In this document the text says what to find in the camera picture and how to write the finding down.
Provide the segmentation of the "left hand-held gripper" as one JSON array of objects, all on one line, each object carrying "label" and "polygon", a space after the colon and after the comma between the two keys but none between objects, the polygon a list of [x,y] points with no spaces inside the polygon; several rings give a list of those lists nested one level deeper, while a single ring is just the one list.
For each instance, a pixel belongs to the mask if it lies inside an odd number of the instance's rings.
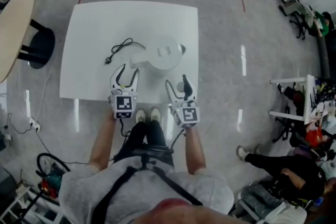
[{"label": "left hand-held gripper", "polygon": [[137,88],[140,71],[137,68],[128,86],[121,86],[119,80],[125,70],[122,64],[110,77],[110,96],[108,98],[115,119],[130,119],[133,117],[137,105]]}]

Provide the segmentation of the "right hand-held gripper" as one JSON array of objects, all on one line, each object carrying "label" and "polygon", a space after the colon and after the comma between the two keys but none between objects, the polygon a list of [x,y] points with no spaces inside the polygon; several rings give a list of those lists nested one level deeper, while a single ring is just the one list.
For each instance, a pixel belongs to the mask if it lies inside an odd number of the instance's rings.
[{"label": "right hand-held gripper", "polygon": [[168,80],[165,81],[165,88],[170,101],[170,112],[176,125],[182,129],[189,129],[200,122],[200,110],[195,101],[197,98],[195,85],[185,74],[182,78],[184,95]]}]

